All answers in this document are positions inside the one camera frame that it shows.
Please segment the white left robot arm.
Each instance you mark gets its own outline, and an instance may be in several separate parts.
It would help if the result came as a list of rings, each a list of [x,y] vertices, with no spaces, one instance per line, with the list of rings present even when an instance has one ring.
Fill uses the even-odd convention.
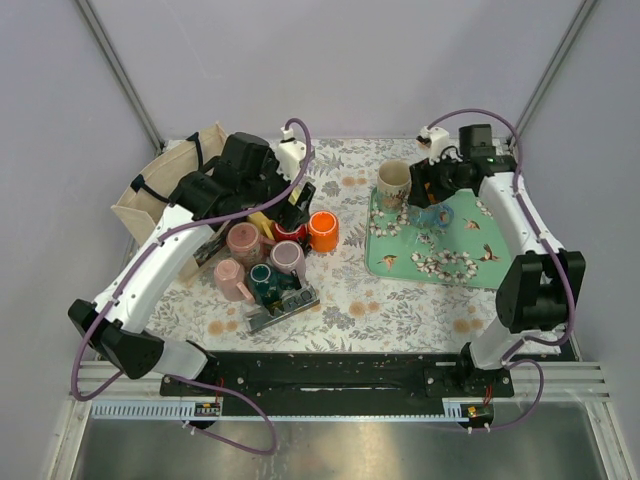
[[[166,288],[213,234],[255,213],[291,225],[307,219],[309,196],[296,204],[289,196],[313,157],[311,136],[297,140],[289,125],[282,134],[275,147],[245,132],[229,136],[219,156],[180,179],[152,234],[119,276],[94,300],[74,301],[68,316],[82,337],[74,375],[92,348],[130,379],[156,372],[182,377],[196,395],[214,389],[210,354],[188,341],[163,339],[147,325]]]

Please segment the beige floral mug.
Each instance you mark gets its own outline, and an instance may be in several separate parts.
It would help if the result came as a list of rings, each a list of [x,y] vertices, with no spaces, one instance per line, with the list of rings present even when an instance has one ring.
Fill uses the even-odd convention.
[[[376,200],[384,213],[398,213],[411,187],[409,165],[401,160],[384,162],[377,174]]]

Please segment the blue butterfly mug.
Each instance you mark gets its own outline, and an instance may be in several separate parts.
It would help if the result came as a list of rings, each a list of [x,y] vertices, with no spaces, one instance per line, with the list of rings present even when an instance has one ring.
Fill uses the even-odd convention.
[[[409,223],[419,229],[446,229],[454,219],[453,209],[445,203],[430,205],[426,208],[409,205],[407,213]]]

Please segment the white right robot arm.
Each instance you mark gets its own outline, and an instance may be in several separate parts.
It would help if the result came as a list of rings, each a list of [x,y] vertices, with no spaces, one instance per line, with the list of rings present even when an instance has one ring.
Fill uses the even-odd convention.
[[[457,388],[475,396],[490,385],[490,371],[503,367],[525,343],[556,347],[569,340],[586,260],[544,224],[519,163],[511,154],[497,153],[490,125],[460,128],[457,145],[435,125],[423,127],[416,139],[427,156],[409,168],[410,205],[427,209],[461,190],[472,191],[492,213],[512,258],[496,293],[496,319],[465,346],[468,363],[455,371]]]

